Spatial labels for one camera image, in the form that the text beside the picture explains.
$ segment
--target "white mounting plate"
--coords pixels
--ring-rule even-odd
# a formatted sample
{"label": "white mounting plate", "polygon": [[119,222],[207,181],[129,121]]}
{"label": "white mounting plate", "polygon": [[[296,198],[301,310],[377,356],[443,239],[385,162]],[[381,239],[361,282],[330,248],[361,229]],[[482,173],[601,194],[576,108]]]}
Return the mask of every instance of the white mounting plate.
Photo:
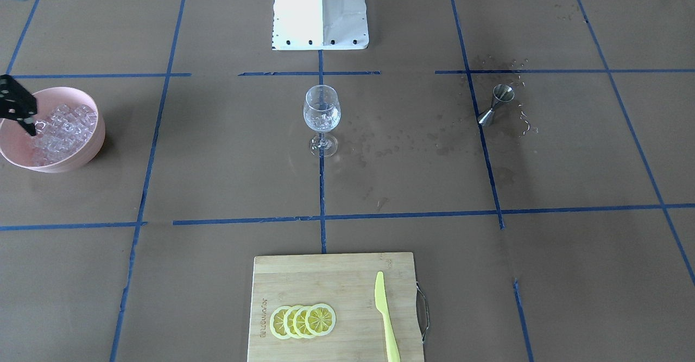
{"label": "white mounting plate", "polygon": [[300,17],[288,18],[279,13],[281,10],[278,9],[278,5],[282,5],[283,9],[291,9],[296,3],[297,1],[279,3],[275,0],[273,50],[362,50],[369,45],[366,11],[341,14],[337,21],[333,20],[330,24],[325,22],[325,15],[321,13],[322,4],[310,8],[309,11],[312,13],[307,13],[306,2],[304,5],[299,4],[304,11]]}

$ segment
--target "wine glass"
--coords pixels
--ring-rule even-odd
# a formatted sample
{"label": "wine glass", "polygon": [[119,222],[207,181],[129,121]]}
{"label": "wine glass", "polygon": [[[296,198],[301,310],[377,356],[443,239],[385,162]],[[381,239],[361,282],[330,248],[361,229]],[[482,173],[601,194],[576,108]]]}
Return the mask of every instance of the wine glass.
{"label": "wine glass", "polygon": [[309,147],[315,156],[330,157],[338,150],[338,140],[328,134],[340,122],[338,93],[328,85],[315,85],[306,92],[304,103],[306,125],[316,132]]}

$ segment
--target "cutting board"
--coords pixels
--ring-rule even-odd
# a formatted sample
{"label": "cutting board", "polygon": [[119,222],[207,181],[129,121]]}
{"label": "cutting board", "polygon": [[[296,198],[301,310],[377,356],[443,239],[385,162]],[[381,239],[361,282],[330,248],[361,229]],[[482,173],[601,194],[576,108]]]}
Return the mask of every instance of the cutting board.
{"label": "cutting board", "polygon": [[[424,362],[415,310],[415,263],[410,252],[257,256],[249,324],[248,362],[386,362],[382,315],[374,283],[384,271],[393,333],[402,362]],[[333,332],[313,339],[280,340],[270,315],[282,305],[328,303]]]}

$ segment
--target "pink bowl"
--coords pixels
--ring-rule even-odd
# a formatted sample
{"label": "pink bowl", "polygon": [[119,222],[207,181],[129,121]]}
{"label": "pink bowl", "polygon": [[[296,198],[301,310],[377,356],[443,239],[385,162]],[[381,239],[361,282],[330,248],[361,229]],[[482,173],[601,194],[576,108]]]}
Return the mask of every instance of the pink bowl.
{"label": "pink bowl", "polygon": [[34,119],[46,119],[48,114],[61,104],[67,104],[69,107],[87,105],[97,113],[94,134],[72,156],[43,167],[34,167],[31,162],[33,147],[30,136],[14,120],[0,119],[0,154],[19,167],[48,173],[72,171],[87,164],[97,155],[104,144],[106,127],[97,105],[87,93],[69,87],[55,87],[36,92],[34,97],[38,107],[38,113]]}

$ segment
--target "lemon slice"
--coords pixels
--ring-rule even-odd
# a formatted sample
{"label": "lemon slice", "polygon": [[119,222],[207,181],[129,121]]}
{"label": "lemon slice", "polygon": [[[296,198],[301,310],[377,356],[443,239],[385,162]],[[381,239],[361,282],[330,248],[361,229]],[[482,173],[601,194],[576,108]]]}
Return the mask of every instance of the lemon slice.
{"label": "lemon slice", "polygon": [[283,320],[285,319],[285,314],[290,307],[284,305],[276,309],[272,315],[270,315],[270,332],[278,339],[288,339],[290,335],[286,332],[285,326],[283,325]]}
{"label": "lemon slice", "polygon": [[295,313],[297,313],[297,310],[300,310],[303,308],[304,305],[294,305],[293,307],[290,307],[287,312],[285,313],[285,317],[282,318],[282,327],[285,329],[285,332],[290,335],[291,338],[295,339],[301,339],[302,337],[297,335],[297,333],[294,332],[294,327],[292,326],[292,323],[295,318]]}
{"label": "lemon slice", "polygon": [[325,303],[317,303],[310,307],[306,314],[306,329],[316,336],[325,336],[331,333],[336,325],[336,311]]}
{"label": "lemon slice", "polygon": [[315,338],[315,335],[309,332],[308,328],[306,328],[306,315],[308,315],[310,310],[311,307],[300,308],[300,310],[297,310],[295,317],[292,319],[291,328],[293,332],[305,339]]}

